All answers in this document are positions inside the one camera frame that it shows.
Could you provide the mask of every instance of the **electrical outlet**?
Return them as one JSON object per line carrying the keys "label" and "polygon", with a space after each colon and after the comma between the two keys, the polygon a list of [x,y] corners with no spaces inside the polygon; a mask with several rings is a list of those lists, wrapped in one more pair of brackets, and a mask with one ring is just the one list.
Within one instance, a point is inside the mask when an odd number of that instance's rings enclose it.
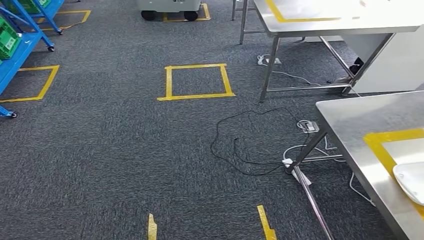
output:
{"label": "electrical outlet", "polygon": [[[267,64],[270,63],[270,59],[269,58],[265,58],[265,61],[266,61]],[[281,64],[281,61],[278,59],[278,57],[275,58],[274,64]]]}

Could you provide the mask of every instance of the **yellow tape on table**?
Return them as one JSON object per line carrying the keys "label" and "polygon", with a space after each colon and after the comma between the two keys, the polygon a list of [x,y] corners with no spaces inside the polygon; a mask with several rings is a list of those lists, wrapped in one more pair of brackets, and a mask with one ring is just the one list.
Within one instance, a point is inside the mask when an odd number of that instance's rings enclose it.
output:
{"label": "yellow tape on table", "polygon": [[[317,18],[285,18],[274,0],[265,0],[268,8],[271,10],[272,14],[274,14],[275,18],[280,23],[302,23],[302,22],[322,22],[322,21],[334,21],[340,20],[341,17],[317,17]],[[352,16],[352,19],[359,19],[359,16]]]}
{"label": "yellow tape on table", "polygon": [[[402,131],[368,133],[363,137],[363,140],[366,142],[366,144],[368,144],[369,148],[374,152],[374,154],[380,160],[381,164],[384,166],[395,182],[397,182],[397,180],[393,174],[393,167],[397,164],[389,152],[384,148],[383,143],[413,139],[424,139],[424,129],[416,128]],[[411,199],[410,201],[424,220],[424,206],[413,202]]]}

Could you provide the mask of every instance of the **wire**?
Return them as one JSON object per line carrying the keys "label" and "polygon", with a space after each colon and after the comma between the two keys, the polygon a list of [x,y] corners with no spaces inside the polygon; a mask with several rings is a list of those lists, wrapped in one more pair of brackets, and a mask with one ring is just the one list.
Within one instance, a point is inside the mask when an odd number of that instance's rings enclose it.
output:
{"label": "wire", "polygon": [[[269,55],[269,54],[264,54],[264,55],[258,55],[258,56],[256,57],[256,58],[257,58],[257,64],[258,64],[258,65],[268,67],[268,65],[266,65],[266,64],[264,63],[265,56],[270,56],[270,55]],[[291,74],[288,74],[287,72],[283,72],[283,71],[272,71],[272,72],[273,72],[273,73],[276,73],[276,74],[284,74],[284,75],[289,76],[289,77],[291,77],[291,78],[301,79],[301,80],[305,81],[305,82],[306,82],[307,84],[309,84],[309,85],[322,86],[322,85],[321,85],[321,84],[319,84],[319,83],[310,82],[309,80],[307,80],[307,79],[306,79],[306,78],[304,78],[304,77],[296,76],[296,75],[291,75]],[[361,95],[359,95],[359,94],[358,94],[358,93],[354,90],[354,87],[353,87],[351,84],[348,84],[348,83],[332,83],[332,84],[328,84],[328,85],[324,85],[324,86],[334,86],[334,85],[349,85],[349,87],[350,87],[350,89],[352,90],[352,92],[353,92],[353,93],[355,93],[358,97],[361,97]]]}
{"label": "wire", "polygon": [[235,154],[235,156],[238,158],[238,159],[240,159],[242,162],[244,162],[244,163],[247,163],[247,164],[256,164],[256,165],[281,165],[281,164],[283,164],[282,162],[269,162],[269,163],[263,163],[263,162],[254,162],[254,161],[246,161],[246,160],[243,160],[243,158],[241,158],[240,156],[239,156],[239,154],[237,153],[237,146],[236,146],[236,141],[238,141],[239,140],[239,138],[234,138],[234,140],[232,140],[232,144],[233,144],[233,151],[234,151],[234,154]]}
{"label": "wire", "polygon": [[[264,55],[258,55],[257,56],[257,64],[258,65],[260,65],[260,66],[265,66],[265,67],[268,67],[268,65],[266,65],[265,63],[264,63],[264,59],[265,59],[265,56],[270,56],[269,54],[264,54]],[[321,84],[319,84],[319,83],[314,83],[314,82],[310,82],[309,80],[307,80],[306,78],[303,78],[303,77],[300,77],[300,76],[295,76],[295,75],[291,75],[291,74],[288,74],[288,73],[286,73],[286,72],[282,72],[282,71],[272,71],[273,73],[277,73],[277,74],[284,74],[284,75],[286,75],[286,76],[289,76],[289,77],[291,77],[291,78],[296,78],[296,79],[301,79],[301,80],[303,80],[303,81],[305,81],[305,82],[307,82],[309,85],[316,85],[316,86],[322,86]],[[347,83],[332,83],[332,84],[329,84],[329,85],[327,85],[327,86],[331,86],[331,85],[346,85]],[[357,93],[355,90],[354,90],[354,88],[353,88],[353,86],[351,85],[351,84],[347,84],[347,85],[349,85],[350,86],[350,90],[352,90],[352,92],[353,93],[355,93],[358,97],[362,97],[359,93]],[[300,128],[300,129],[303,129],[303,130],[305,130],[305,132],[306,133],[309,133],[309,132],[311,132],[311,133],[317,133],[318,131],[317,130],[309,130],[309,129],[307,129],[307,128],[305,128],[305,127],[303,127],[303,125],[302,125],[302,123],[307,123],[307,124],[312,124],[312,122],[311,121],[309,121],[309,120],[300,120],[300,121],[298,121],[297,122],[297,127],[298,128]],[[290,147],[290,148],[288,148],[288,149],[286,149],[285,151],[284,151],[284,153],[282,154],[282,158],[284,159],[284,160],[286,160],[287,158],[286,158],[286,153],[288,152],[288,151],[290,151],[290,150],[292,150],[292,149],[295,149],[295,148],[303,148],[303,147],[306,147],[306,142],[307,142],[307,140],[308,140],[308,138],[309,138],[309,134],[308,134],[308,136],[307,136],[307,138],[306,138],[306,140],[305,140],[305,142],[302,144],[302,145],[296,145],[296,146],[292,146],[292,147]],[[334,149],[337,149],[337,147],[329,147],[329,144],[328,144],[328,141],[327,141],[327,136],[324,136],[324,143],[325,143],[325,150],[334,150]],[[314,147],[314,149],[315,150],[317,150],[317,151],[319,151],[319,152],[321,152],[321,153],[323,153],[323,154],[325,154],[325,155],[327,155],[327,156],[329,156],[329,154],[328,153],[326,153],[326,152],[324,152],[323,150],[321,150],[321,149],[319,149],[319,148],[317,148],[317,147]],[[343,163],[343,162],[346,162],[345,160],[337,160],[337,159],[333,159],[334,161],[336,161],[336,162],[339,162],[339,163]],[[317,160],[306,160],[306,161],[304,161],[305,163],[306,162],[315,162],[315,161],[320,161],[319,159],[317,159]],[[372,200],[370,200],[370,199],[368,199],[367,197],[365,197],[363,194],[361,194],[359,191],[357,191],[353,186],[352,186],[352,181],[353,181],[353,179],[354,179],[354,176],[355,176],[355,173],[352,173],[352,177],[350,178],[350,182],[349,182],[349,187],[353,190],[353,191],[355,191],[355,193],[357,193],[357,194],[359,194],[361,197],[363,197],[364,199],[366,199],[368,202],[370,202],[374,207],[376,206],[375,204],[374,204],[374,202],[372,201]]]}
{"label": "wire", "polygon": [[[301,148],[301,147],[306,147],[306,145],[296,145],[296,146],[292,146],[292,147],[287,148],[287,149],[283,152],[283,154],[282,154],[282,159],[284,159],[284,160],[286,160],[286,159],[287,159],[287,158],[286,158],[286,154],[287,154],[287,152],[288,152],[288,151],[290,151],[290,150],[292,150],[292,149],[296,149],[296,148]],[[319,151],[319,152],[321,152],[321,153],[325,154],[326,156],[330,156],[328,153],[326,153],[325,151],[323,151],[323,150],[319,149],[318,147],[314,147],[313,149],[315,149],[315,150],[317,150],[317,151]],[[320,161],[320,160],[319,160],[319,159],[317,159],[317,160],[306,160],[306,161],[304,161],[304,162],[305,162],[305,163],[307,163],[307,162],[315,162],[315,161]]]}
{"label": "wire", "polygon": [[[263,172],[263,173],[250,173],[250,172],[245,172],[245,171],[242,171],[241,169],[239,169],[238,167],[236,167],[236,165],[234,165],[232,162],[230,162],[227,158],[224,158],[224,157],[222,157],[222,156],[220,156],[220,155],[218,155],[218,154],[216,154],[215,153],[215,151],[214,151],[214,145],[215,145],[215,143],[218,141],[218,139],[219,139],[219,135],[220,135],[220,129],[219,129],[219,127],[220,127],[220,124],[222,123],[222,122],[224,122],[224,121],[227,121],[227,120],[229,120],[229,119],[232,119],[232,118],[235,118],[235,117],[238,117],[238,116],[241,116],[241,115],[244,115],[244,114],[249,114],[249,113],[254,113],[254,114],[256,114],[256,115],[264,115],[264,114],[267,114],[267,113],[270,113],[270,112],[273,112],[273,111],[277,111],[277,110],[281,110],[281,109],[284,109],[284,110],[286,110],[287,112],[288,112],[288,114],[295,120],[295,121],[297,121],[297,119],[296,119],[296,117],[293,115],[293,113],[291,112],[291,111],[289,111],[287,108],[285,108],[285,107],[277,107],[277,108],[274,108],[274,109],[271,109],[271,110],[268,110],[268,111],[265,111],[265,112],[256,112],[256,111],[253,111],[253,110],[249,110],[249,111],[244,111],[244,112],[241,112],[241,113],[238,113],[238,114],[236,114],[236,115],[232,115],[232,116],[229,116],[229,117],[226,117],[226,118],[224,118],[224,119],[221,119],[221,120],[219,120],[217,123],[216,123],[216,135],[215,135],[215,138],[214,138],[214,140],[213,140],[213,142],[210,144],[210,152],[212,153],[212,155],[213,156],[215,156],[216,158],[218,158],[218,159],[221,159],[221,160],[224,160],[225,162],[227,162],[229,165],[231,165],[235,170],[237,170],[238,172],[240,172],[241,174],[243,174],[243,175],[247,175],[247,176],[264,176],[264,175],[268,175],[268,174],[271,174],[272,172],[274,172],[274,171],[276,171],[277,169],[279,169],[279,168],[281,168],[281,167],[283,167],[283,166],[285,166],[285,163],[280,163],[280,162],[276,162],[276,163],[260,163],[260,165],[277,165],[278,164],[278,166],[276,166],[275,168],[273,168],[273,169],[271,169],[270,171],[267,171],[267,172]],[[248,164],[256,164],[256,165],[259,165],[259,163],[258,162],[255,162],[255,163],[253,163],[253,162],[250,162],[250,161],[246,161],[246,160],[243,160],[240,156],[238,156],[238,153],[237,153],[237,151],[235,151],[236,150],[236,148],[235,148],[235,143],[236,143],[236,139],[234,139],[233,140],[233,144],[234,144],[234,146],[233,146],[233,150],[234,150],[234,153],[233,154],[235,154],[242,162],[245,162],[245,163],[248,163]]]}
{"label": "wire", "polygon": [[352,182],[354,181],[354,177],[355,177],[355,173],[352,172],[352,177],[350,177],[350,181],[349,181],[349,187],[355,191],[355,193],[357,193],[358,195],[360,195],[361,197],[363,197],[365,200],[367,200],[371,205],[373,205],[374,207],[376,207],[376,204],[373,202],[373,200],[371,200],[370,198],[364,196],[362,193],[360,193],[359,191],[357,191],[353,186],[352,186]]}
{"label": "wire", "polygon": [[[303,130],[305,130],[306,132],[312,132],[312,133],[317,133],[318,132],[318,130],[317,129],[307,129],[307,128],[305,128],[303,125],[302,125],[302,123],[306,123],[306,125],[310,125],[310,126],[312,126],[313,124],[312,124],[312,122],[311,121],[309,121],[309,120],[300,120],[300,121],[298,121],[297,122],[297,127],[298,128],[300,128],[300,129],[303,129]],[[325,150],[334,150],[334,149],[337,149],[337,147],[329,147],[329,144],[328,144],[328,141],[327,141],[327,136],[324,136],[324,143],[325,143],[325,147],[324,147],[324,149]],[[320,150],[320,149],[318,149],[318,148],[315,148],[316,150],[318,150],[318,151],[320,151],[321,153],[323,153],[323,154],[326,154],[327,156],[329,156],[326,152],[324,152],[324,151],[322,151],[322,150]],[[344,162],[346,162],[345,160],[337,160],[337,159],[333,159],[334,161],[336,161],[336,162],[339,162],[339,163],[344,163]]]}
{"label": "wire", "polygon": [[[258,65],[268,67],[268,65],[266,65],[265,63],[263,63],[264,62],[264,59],[265,59],[265,56],[270,56],[270,55],[269,54],[265,54],[265,55],[258,55],[257,56],[257,64]],[[276,73],[276,74],[284,74],[284,75],[287,75],[287,76],[289,76],[291,78],[301,79],[301,80],[307,82],[309,85],[321,86],[321,84],[310,82],[306,78],[303,78],[301,76],[291,75],[291,74],[288,74],[287,72],[282,72],[282,71],[272,71],[272,72],[273,73]]]}

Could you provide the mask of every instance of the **blue metal shelf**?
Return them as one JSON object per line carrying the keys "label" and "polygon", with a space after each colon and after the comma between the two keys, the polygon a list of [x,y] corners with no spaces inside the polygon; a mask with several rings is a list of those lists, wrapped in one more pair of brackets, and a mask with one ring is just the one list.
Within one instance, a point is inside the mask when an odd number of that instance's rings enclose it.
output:
{"label": "blue metal shelf", "polygon": [[[0,64],[0,94],[8,86],[9,82],[18,72],[22,64],[24,64],[25,60],[27,59],[27,57],[30,55],[30,53],[33,51],[33,49],[36,47],[36,45],[38,44],[40,40],[43,40],[45,42],[49,51],[53,52],[55,50],[53,43],[49,40],[46,34],[44,34],[44,32],[40,29],[40,27],[34,22],[34,19],[32,18],[32,16],[30,16],[25,11],[24,7],[22,7],[22,5],[18,2],[18,0],[10,0],[10,1],[13,3],[13,5],[15,5],[16,9],[19,11],[20,13],[19,16],[5,9],[1,5],[0,5],[0,14],[3,14],[7,19],[9,19],[10,22],[14,24],[17,29],[20,30],[19,26],[15,23],[15,20],[28,25],[34,30],[34,32],[22,32],[21,30],[22,39],[19,45],[17,46],[15,52],[13,53],[12,57],[10,59],[2,60],[2,63]],[[49,9],[48,14],[56,14],[57,10],[60,8],[63,2],[64,0],[56,0],[56,4],[53,4],[52,6],[50,6],[50,8],[46,7],[46,9]],[[41,7],[38,1],[35,1],[35,3],[38,8]],[[45,17],[51,22],[52,18],[50,17],[50,15],[47,15],[46,10],[43,8],[43,9],[40,9],[40,11],[43,13],[43,17]],[[0,117],[15,118],[16,116],[17,115],[15,112],[7,110],[6,108],[0,105]]]}
{"label": "blue metal shelf", "polygon": [[[65,0],[51,0],[51,2],[43,7],[45,14],[47,16],[49,16],[50,18],[53,18],[59,11],[59,9],[62,7],[62,5],[64,4]],[[29,14],[31,17],[33,18],[45,18],[46,16],[43,13],[34,13],[34,14]]]}
{"label": "blue metal shelf", "polygon": [[9,59],[2,60],[3,63],[0,64],[0,94],[8,86],[9,82],[18,72],[18,69],[24,64],[41,37],[42,34],[40,32],[23,33],[13,56]]}

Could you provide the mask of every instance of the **black wheel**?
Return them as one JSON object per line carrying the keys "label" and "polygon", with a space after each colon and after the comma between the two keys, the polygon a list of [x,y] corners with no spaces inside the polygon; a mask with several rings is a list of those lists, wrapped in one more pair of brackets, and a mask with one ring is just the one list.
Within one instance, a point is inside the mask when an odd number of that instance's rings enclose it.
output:
{"label": "black wheel", "polygon": [[146,21],[153,21],[156,18],[154,11],[141,11],[141,17]]}
{"label": "black wheel", "polygon": [[189,22],[195,21],[198,19],[198,13],[195,11],[185,11],[184,18]]}

